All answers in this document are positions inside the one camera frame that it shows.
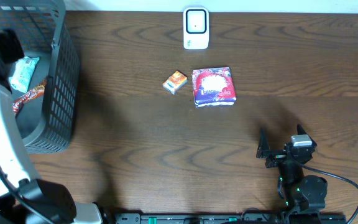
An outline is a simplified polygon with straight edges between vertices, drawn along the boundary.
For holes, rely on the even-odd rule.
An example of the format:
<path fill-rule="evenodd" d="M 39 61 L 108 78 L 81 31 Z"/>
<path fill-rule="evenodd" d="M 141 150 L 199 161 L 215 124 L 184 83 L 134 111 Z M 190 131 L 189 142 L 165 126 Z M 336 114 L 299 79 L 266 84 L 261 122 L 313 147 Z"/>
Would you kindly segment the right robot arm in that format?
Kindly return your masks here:
<path fill-rule="evenodd" d="M 287 204 L 287 209 L 279 214 L 282 223 L 320 223 L 318 213 L 326 205 L 328 184 L 322 177 L 303 172 L 316 146 L 301 125 L 282 150 L 271 149 L 265 131 L 260 130 L 256 157 L 265 159 L 267 168 L 276 167 L 279 171 L 278 192 Z"/>

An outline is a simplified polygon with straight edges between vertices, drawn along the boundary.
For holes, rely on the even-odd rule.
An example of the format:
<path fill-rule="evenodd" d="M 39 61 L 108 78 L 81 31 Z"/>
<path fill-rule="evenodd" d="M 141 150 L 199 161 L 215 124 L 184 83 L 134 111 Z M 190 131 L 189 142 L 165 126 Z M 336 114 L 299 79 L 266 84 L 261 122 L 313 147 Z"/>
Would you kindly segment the orange chocolate bar wrapper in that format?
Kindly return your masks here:
<path fill-rule="evenodd" d="M 12 104 L 13 112 L 17 115 L 26 103 L 32 101 L 38 97 L 41 97 L 45 93 L 45 87 L 47 85 L 47 79 L 44 78 L 36 87 L 29 90 L 24 95 L 20 96 L 18 99 L 14 100 Z"/>

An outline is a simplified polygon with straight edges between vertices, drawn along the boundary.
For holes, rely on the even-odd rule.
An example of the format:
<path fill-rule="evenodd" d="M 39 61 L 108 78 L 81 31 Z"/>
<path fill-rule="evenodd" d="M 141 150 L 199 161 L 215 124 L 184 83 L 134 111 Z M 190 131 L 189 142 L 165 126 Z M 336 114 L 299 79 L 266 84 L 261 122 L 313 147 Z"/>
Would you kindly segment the small orange box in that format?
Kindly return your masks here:
<path fill-rule="evenodd" d="M 184 84 L 188 81 L 188 77 L 180 71 L 175 71 L 169 78 L 162 84 L 164 89 L 171 94 L 175 94 Z"/>

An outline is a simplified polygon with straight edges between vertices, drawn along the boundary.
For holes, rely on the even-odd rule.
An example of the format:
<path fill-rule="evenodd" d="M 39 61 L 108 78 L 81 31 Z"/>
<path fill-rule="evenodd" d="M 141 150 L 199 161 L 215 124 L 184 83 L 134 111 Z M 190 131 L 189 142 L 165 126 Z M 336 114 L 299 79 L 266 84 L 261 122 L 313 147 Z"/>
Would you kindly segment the red purple rice packet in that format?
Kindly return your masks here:
<path fill-rule="evenodd" d="M 202 68 L 192 71 L 193 98 L 197 108 L 232 106 L 236 91 L 229 67 Z"/>

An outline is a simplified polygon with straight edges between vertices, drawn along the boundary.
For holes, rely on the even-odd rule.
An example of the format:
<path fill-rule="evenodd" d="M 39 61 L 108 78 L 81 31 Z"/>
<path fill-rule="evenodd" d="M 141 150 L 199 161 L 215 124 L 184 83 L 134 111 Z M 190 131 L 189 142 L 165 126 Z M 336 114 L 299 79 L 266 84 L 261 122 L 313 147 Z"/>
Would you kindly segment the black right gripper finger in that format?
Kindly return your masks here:
<path fill-rule="evenodd" d="M 297 124 L 296 126 L 297 136 L 302 140 L 312 140 L 310 135 L 305 131 L 301 124 Z"/>
<path fill-rule="evenodd" d="M 267 141 L 267 137 L 265 134 L 265 131 L 263 129 L 260 129 L 260 136 L 259 136 L 259 145 L 257 147 L 257 153 L 256 158 L 262 159 L 266 158 L 270 154 L 270 146 Z"/>

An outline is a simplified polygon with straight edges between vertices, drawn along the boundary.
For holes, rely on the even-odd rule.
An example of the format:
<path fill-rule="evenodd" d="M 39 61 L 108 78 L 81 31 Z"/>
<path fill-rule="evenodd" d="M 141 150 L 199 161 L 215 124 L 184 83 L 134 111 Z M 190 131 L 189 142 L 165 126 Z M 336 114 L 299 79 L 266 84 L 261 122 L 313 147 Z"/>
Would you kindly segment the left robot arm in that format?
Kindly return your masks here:
<path fill-rule="evenodd" d="M 0 1 L 0 223 L 108 222 L 30 159 L 71 139 L 80 61 L 65 14 L 63 1 Z"/>

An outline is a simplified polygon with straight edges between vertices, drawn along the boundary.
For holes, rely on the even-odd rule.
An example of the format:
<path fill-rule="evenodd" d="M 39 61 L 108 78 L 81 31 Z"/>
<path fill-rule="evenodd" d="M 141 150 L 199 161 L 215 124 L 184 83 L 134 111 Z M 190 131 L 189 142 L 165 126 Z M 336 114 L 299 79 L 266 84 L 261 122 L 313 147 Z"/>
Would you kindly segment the teal snack packet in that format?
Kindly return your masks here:
<path fill-rule="evenodd" d="M 9 78 L 9 83 L 14 90 L 22 93 L 26 93 L 28 91 L 32 76 L 39 60 L 39 57 L 25 56 L 16 62 L 14 72 Z"/>

